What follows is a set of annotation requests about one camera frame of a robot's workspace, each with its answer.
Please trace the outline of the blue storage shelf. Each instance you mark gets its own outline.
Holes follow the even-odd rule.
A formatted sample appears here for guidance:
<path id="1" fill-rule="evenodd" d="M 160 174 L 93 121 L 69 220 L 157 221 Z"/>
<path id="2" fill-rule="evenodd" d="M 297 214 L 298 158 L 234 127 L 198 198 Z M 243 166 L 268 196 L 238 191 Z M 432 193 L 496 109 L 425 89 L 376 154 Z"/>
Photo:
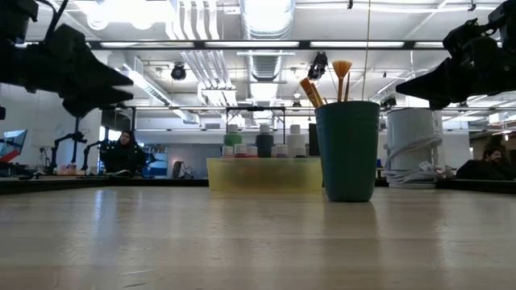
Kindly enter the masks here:
<path id="1" fill-rule="evenodd" d="M 146 164 L 142 169 L 144 176 L 167 176 L 169 167 L 167 153 L 147 153 L 146 156 Z"/>

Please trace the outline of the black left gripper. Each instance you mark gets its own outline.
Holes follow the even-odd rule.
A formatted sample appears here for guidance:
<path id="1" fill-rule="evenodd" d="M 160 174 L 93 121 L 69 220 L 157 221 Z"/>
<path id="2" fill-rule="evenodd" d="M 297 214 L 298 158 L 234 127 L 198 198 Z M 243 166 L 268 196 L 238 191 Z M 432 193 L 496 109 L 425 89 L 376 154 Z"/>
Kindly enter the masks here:
<path id="1" fill-rule="evenodd" d="M 133 85 L 133 80 L 101 62 L 86 44 L 85 35 L 67 24 L 25 48 L 17 47 L 14 37 L 0 30 L 0 83 L 31 93 L 58 93 L 63 107 L 76 118 L 133 98 L 132 93 L 103 88 Z"/>

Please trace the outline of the black background station frame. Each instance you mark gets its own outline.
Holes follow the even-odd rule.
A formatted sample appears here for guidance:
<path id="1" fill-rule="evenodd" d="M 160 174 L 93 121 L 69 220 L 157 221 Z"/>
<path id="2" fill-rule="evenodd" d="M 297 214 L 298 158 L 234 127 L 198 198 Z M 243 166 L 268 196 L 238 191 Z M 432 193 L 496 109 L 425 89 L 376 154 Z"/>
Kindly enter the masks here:
<path id="1" fill-rule="evenodd" d="M 229 113 L 231 111 L 247 111 L 247 112 L 258 112 L 258 111 L 280 111 L 282 112 L 282 122 L 285 121 L 285 118 L 286 118 L 286 110 L 287 108 L 284 107 L 284 106 L 227 106 L 227 107 L 224 107 L 224 106 L 141 106 L 141 107 L 138 107 L 138 106 L 123 106 L 123 105 L 116 105 L 116 106 L 103 106 L 103 107 L 100 107 L 100 108 L 97 108 L 97 109 L 94 109 L 94 110 L 100 110 L 100 111 L 106 111 L 108 113 L 102 113 L 102 116 L 104 114 L 106 115 L 113 115 L 113 126 L 108 126 L 109 128 L 111 127 L 115 127 L 117 122 L 119 122 L 120 124 L 123 125 L 123 121 L 116 121 L 117 120 L 117 115 L 119 113 L 117 112 L 122 112 L 124 110 L 130 110 L 131 111 L 131 116 L 130 117 L 124 117 L 125 115 L 123 115 L 122 117 L 120 117 L 121 119 L 123 118 L 127 118 L 129 121 L 128 125 L 127 126 L 123 126 L 122 129 L 130 129 L 131 132 L 134 132 L 136 131 L 136 123 L 135 123 L 135 120 L 136 120 L 136 116 L 137 116 L 137 112 L 138 110 L 163 110 L 163 111 L 175 111 L 175 110 L 178 110 L 179 112 L 176 112 L 175 114 L 176 115 L 180 115 L 180 114 L 184 114 L 185 116 L 187 115 L 187 113 L 189 113 L 190 111 L 193 111 L 193 112 L 204 112 L 204 111 L 214 111 L 215 113 L 219 113 L 219 114 L 224 114 L 226 116 L 226 124 L 229 123 Z M 105 131 L 105 137 L 104 139 L 100 140 L 100 141 L 96 141 L 95 143 L 91 143 L 89 145 L 86 145 L 85 147 L 85 150 L 84 150 L 84 157 L 83 157 L 83 164 L 82 164 L 82 167 L 77 171 L 77 172 L 83 172 L 85 173 L 85 175 L 87 175 L 86 171 L 89 168 L 89 165 L 88 165 L 88 158 L 89 158 L 89 151 L 90 151 L 90 148 L 91 147 L 95 147 L 97 145 L 100 145 L 100 144 L 103 144 L 103 143 L 107 143 L 109 140 L 108 140 L 108 135 L 109 135 L 109 130 L 106 129 Z"/>

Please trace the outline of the large dark grey bottle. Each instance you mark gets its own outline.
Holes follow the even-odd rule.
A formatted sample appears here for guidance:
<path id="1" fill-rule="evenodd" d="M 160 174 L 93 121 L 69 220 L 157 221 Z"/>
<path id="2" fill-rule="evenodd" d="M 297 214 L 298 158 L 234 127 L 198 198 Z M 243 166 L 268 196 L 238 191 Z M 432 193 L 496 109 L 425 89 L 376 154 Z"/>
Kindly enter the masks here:
<path id="1" fill-rule="evenodd" d="M 260 124 L 260 132 L 256 136 L 255 144 L 257 146 L 257 155 L 260 158 L 270 158 L 272 156 L 274 136 L 270 134 L 268 124 Z"/>

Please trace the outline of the background computer monitor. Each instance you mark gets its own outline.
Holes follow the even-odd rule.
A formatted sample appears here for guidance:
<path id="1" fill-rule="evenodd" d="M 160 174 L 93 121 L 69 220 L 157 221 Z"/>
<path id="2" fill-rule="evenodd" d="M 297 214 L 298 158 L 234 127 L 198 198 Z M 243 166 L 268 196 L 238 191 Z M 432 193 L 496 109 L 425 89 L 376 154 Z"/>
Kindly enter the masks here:
<path id="1" fill-rule="evenodd" d="M 0 161 L 10 162 L 21 155 L 27 130 L 5 131 L 0 138 Z"/>

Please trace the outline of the black overhead gantry bar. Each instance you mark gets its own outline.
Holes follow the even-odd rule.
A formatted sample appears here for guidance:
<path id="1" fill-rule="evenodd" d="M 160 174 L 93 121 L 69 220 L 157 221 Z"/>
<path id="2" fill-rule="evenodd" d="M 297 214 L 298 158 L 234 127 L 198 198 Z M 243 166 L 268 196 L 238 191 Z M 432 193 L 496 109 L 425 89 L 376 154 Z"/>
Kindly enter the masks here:
<path id="1" fill-rule="evenodd" d="M 443 50 L 437 41 L 422 40 L 88 40 L 92 50 Z"/>

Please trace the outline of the teal plastic cup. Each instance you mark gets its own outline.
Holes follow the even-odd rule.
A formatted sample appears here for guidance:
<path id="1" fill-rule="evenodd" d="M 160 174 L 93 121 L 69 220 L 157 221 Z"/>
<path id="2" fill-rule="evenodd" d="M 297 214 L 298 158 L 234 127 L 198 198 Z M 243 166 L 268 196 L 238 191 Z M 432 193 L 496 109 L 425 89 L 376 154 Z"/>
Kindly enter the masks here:
<path id="1" fill-rule="evenodd" d="M 330 201 L 368 202 L 376 183 L 380 106 L 341 101 L 315 110 L 323 185 Z"/>

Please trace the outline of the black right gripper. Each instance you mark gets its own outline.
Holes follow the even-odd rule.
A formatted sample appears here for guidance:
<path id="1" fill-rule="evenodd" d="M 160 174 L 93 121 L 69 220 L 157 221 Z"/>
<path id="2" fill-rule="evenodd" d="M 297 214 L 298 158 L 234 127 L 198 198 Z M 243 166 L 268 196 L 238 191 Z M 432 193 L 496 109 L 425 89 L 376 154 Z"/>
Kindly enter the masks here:
<path id="1" fill-rule="evenodd" d="M 485 25 L 470 19 L 443 40 L 450 57 L 430 72 L 396 86 L 396 92 L 429 102 L 432 110 L 471 96 L 516 91 L 516 18 Z"/>

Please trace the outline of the black aluminium table frame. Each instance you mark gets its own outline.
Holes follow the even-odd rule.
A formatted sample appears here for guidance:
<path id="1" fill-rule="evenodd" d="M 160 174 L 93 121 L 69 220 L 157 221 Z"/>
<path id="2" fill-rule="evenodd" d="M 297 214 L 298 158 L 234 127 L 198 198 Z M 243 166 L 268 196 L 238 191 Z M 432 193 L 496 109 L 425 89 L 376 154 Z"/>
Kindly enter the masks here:
<path id="1" fill-rule="evenodd" d="M 104 187 L 208 188 L 209 186 L 208 180 L 42 176 L 39 179 L 30 180 L 0 178 L 0 195 Z M 516 181 L 440 180 L 435 187 L 437 189 L 516 194 Z"/>

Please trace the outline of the yellow plastic bin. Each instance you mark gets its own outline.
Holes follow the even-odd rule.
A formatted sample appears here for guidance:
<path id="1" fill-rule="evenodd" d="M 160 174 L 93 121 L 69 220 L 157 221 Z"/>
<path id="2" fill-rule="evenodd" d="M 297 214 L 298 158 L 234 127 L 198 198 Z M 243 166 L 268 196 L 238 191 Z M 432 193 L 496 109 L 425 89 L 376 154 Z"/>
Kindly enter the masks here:
<path id="1" fill-rule="evenodd" d="M 308 193 L 323 188 L 318 158 L 209 158 L 209 187 L 215 192 Z"/>

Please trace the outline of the person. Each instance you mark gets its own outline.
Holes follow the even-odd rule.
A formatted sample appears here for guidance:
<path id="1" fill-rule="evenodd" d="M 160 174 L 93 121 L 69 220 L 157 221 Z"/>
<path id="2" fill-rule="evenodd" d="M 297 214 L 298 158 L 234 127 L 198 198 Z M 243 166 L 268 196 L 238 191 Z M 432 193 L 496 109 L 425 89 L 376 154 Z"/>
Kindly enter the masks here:
<path id="1" fill-rule="evenodd" d="M 488 147 L 482 159 L 471 159 L 456 172 L 460 180 L 516 180 L 516 171 L 504 161 L 500 147 Z"/>
<path id="2" fill-rule="evenodd" d="M 116 141 L 101 145 L 100 160 L 105 173 L 118 176 L 134 176 L 146 164 L 145 153 L 131 130 L 123 131 Z"/>

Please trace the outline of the black background robot arms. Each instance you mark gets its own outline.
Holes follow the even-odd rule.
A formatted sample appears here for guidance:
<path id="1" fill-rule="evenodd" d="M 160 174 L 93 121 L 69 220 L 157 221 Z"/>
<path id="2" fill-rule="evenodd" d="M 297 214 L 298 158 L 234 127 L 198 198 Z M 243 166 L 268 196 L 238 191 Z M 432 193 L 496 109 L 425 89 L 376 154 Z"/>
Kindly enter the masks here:
<path id="1" fill-rule="evenodd" d="M 81 171 L 86 172 L 89 169 L 89 154 L 92 147 L 96 147 L 99 149 L 101 146 L 107 144 L 107 140 L 99 140 L 95 143 L 87 143 L 87 139 L 85 135 L 80 131 L 76 130 L 73 133 L 66 134 L 58 139 L 54 140 L 53 146 L 51 147 L 51 159 L 50 164 L 47 166 L 46 173 L 48 175 L 55 175 L 55 169 L 57 168 L 57 152 L 60 148 L 60 143 L 66 140 L 71 140 L 73 142 L 72 147 L 72 158 L 70 160 L 71 164 L 77 163 L 77 147 L 79 143 L 85 144 L 85 149 L 83 150 L 83 163 L 80 168 Z"/>

